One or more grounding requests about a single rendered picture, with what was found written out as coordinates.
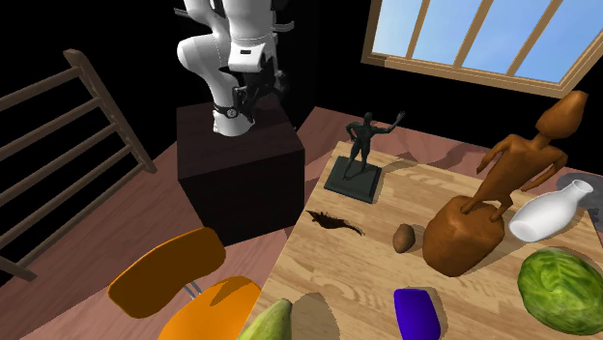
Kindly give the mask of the green pear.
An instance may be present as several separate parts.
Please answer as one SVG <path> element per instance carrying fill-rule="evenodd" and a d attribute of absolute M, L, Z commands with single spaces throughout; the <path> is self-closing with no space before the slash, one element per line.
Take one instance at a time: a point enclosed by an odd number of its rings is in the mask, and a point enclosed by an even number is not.
<path fill-rule="evenodd" d="M 292 340 L 293 303 L 281 298 L 260 313 L 237 340 Z"/>

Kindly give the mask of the white vase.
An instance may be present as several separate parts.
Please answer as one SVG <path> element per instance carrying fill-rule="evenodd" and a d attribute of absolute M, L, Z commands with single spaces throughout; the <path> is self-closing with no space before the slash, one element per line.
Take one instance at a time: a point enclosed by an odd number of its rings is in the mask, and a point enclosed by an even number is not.
<path fill-rule="evenodd" d="M 547 239 L 570 223 L 579 201 L 592 192 L 589 183 L 573 180 L 561 190 L 539 195 L 515 213 L 508 223 L 509 231 L 525 242 Z"/>

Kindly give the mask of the orange chair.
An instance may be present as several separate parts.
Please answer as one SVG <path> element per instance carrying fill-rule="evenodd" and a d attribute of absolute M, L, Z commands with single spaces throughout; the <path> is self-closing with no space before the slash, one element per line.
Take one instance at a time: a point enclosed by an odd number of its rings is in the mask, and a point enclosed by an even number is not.
<path fill-rule="evenodd" d="M 126 314 L 156 314 L 181 290 L 189 301 L 165 325 L 158 340 L 237 340 L 261 289 L 244 276 L 223 279 L 206 290 L 195 280 L 225 261 L 217 233 L 199 228 L 166 241 L 135 261 L 107 289 Z"/>

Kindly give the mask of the brown potato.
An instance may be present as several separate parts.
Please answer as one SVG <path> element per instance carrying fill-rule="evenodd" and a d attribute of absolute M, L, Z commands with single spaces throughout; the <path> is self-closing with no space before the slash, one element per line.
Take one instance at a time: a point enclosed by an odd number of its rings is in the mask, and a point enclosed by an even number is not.
<path fill-rule="evenodd" d="M 402 223 L 392 237 L 392 246 L 396 253 L 413 250 L 416 244 L 416 231 L 412 225 Z"/>

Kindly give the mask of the light wooden table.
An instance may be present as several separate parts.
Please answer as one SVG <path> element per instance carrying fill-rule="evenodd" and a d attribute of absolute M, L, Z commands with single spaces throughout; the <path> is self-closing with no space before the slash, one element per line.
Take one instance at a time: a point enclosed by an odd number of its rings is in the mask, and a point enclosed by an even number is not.
<path fill-rule="evenodd" d="M 383 173 L 367 204 L 317 183 L 254 306 L 260 313 L 287 298 L 294 305 L 294 340 L 402 340 L 393 293 L 428 291 L 441 320 L 442 340 L 603 340 L 603 332 L 575 336 L 530 315 L 517 287 L 522 262 L 536 250 L 506 235 L 476 267 L 459 277 L 426 265 L 415 246 L 396 253 L 402 223 L 422 232 L 456 195 L 472 195 L 479 180 L 396 156 L 372 152 Z M 359 227 L 325 229 L 308 211 Z"/>

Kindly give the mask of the blue rounded object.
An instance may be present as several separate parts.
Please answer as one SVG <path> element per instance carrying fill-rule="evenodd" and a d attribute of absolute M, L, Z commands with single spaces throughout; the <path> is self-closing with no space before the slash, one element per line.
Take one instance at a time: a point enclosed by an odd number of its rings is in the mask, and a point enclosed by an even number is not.
<path fill-rule="evenodd" d="M 440 322 L 425 290 L 397 289 L 393 293 L 396 320 L 403 340 L 439 340 Z"/>

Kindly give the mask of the dark robot stand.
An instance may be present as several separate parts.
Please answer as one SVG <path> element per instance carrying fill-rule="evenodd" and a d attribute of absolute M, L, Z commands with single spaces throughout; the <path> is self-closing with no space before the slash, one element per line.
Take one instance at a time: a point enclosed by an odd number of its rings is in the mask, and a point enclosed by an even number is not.
<path fill-rule="evenodd" d="M 231 245 L 296 224 L 304 207 L 305 150 L 274 95 L 245 134 L 213 132 L 213 106 L 177 109 L 178 180 L 202 224 Z"/>

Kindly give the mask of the green cabbage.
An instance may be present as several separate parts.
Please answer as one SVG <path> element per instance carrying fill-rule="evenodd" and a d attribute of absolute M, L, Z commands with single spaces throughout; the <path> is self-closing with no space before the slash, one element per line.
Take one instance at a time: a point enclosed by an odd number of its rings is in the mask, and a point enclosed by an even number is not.
<path fill-rule="evenodd" d="M 582 258 L 539 249 L 522 263 L 517 285 L 527 311 L 545 326 L 572 335 L 603 331 L 603 275 Z"/>

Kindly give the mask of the dark brown feather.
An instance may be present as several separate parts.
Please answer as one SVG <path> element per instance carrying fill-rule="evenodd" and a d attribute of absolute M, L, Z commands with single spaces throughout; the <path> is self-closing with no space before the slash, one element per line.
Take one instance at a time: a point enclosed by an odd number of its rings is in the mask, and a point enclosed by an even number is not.
<path fill-rule="evenodd" d="M 325 229 L 348 228 L 357 232 L 361 236 L 365 235 L 365 233 L 359 227 L 350 225 L 344 219 L 330 216 L 324 212 L 308 211 L 308 213 L 311 215 L 313 222 L 317 222 Z"/>

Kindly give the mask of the brown wooden figure statue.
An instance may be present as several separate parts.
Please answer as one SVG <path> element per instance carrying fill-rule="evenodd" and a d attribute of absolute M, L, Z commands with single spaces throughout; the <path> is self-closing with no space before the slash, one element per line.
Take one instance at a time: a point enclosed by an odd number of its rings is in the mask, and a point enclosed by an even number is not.
<path fill-rule="evenodd" d="M 460 276 L 498 246 L 505 233 L 503 213 L 513 205 L 510 194 L 543 184 L 566 165 L 568 155 L 550 142 L 576 132 L 588 96 L 570 92 L 541 115 L 533 139 L 510 134 L 482 158 L 477 172 L 501 156 L 473 197 L 451 198 L 425 227 L 422 255 L 427 265 L 446 276 Z"/>

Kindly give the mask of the dark human figure statue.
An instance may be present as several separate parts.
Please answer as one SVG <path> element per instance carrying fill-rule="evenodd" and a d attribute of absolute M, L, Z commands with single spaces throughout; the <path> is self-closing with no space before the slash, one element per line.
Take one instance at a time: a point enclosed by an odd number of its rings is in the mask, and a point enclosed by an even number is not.
<path fill-rule="evenodd" d="M 379 166 L 367 162 L 371 140 L 376 134 L 392 132 L 404 117 L 405 112 L 402 111 L 389 127 L 375 127 L 372 125 L 373 114 L 367 112 L 362 123 L 348 124 L 346 131 L 353 142 L 350 155 L 337 158 L 324 188 L 371 204 L 382 172 Z"/>

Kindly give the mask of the brown wooden slatted rack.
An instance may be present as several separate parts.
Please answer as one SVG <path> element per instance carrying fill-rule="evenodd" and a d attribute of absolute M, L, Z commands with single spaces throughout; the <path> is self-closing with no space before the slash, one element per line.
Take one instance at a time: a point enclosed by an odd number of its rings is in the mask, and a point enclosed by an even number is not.
<path fill-rule="evenodd" d="M 37 275 L 28 269 L 28 266 L 33 263 L 34 260 L 40 257 L 50 246 L 64 237 L 75 225 L 83 220 L 84 217 L 89 215 L 100 204 L 104 203 L 110 196 L 117 192 L 141 171 L 146 171 L 150 174 L 157 172 L 157 168 L 149 157 L 149 154 L 146 152 L 141 142 L 133 132 L 125 116 L 119 109 L 115 100 L 109 94 L 87 56 L 83 52 L 76 49 L 68 49 L 63 52 L 63 55 L 71 65 L 69 69 L 61 71 L 46 79 L 0 98 L 0 112 L 3 112 L 28 99 L 38 96 L 76 78 L 79 79 L 86 87 L 88 93 L 91 95 L 91 98 L 69 112 L 18 137 L 16 140 L 8 143 L 7 145 L 0 147 L 0 161 L 13 156 L 35 142 L 47 137 L 47 135 L 57 131 L 60 128 L 63 128 L 64 126 L 74 122 L 76 119 L 90 113 L 92 110 L 97 108 L 100 109 L 103 115 L 107 118 L 109 125 L 96 132 L 94 135 L 88 137 L 61 156 L 56 157 L 47 165 L 41 167 L 39 170 L 27 176 L 23 180 L 1 192 L 0 208 L 113 133 L 116 133 L 120 136 L 122 141 L 125 143 L 125 146 L 116 154 L 103 161 L 100 165 L 96 166 L 81 179 L 77 180 L 74 184 L 71 184 L 61 193 L 57 194 L 54 198 L 50 199 L 47 203 L 36 209 L 10 230 L 0 235 L 0 249 L 7 246 L 10 242 L 14 241 L 37 222 L 42 220 L 48 214 L 52 213 L 68 199 L 72 198 L 75 193 L 80 191 L 87 184 L 91 183 L 99 175 L 104 173 L 111 166 L 115 165 L 125 156 L 133 156 L 137 161 L 137 165 L 132 170 L 128 171 L 126 175 L 124 175 L 110 188 L 100 194 L 98 198 L 94 199 L 74 217 L 58 228 L 53 234 L 42 241 L 33 250 L 28 252 L 18 262 L 15 263 L 3 256 L 0 256 L 0 271 L 28 282 L 31 282 L 37 278 Z"/>

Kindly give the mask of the wooden framed window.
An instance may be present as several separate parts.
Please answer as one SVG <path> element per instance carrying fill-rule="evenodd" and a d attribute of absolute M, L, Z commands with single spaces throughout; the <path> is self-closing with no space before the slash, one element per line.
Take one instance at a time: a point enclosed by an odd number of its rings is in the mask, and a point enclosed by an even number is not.
<path fill-rule="evenodd" d="M 603 0 L 371 0 L 361 60 L 551 98 L 603 56 Z"/>

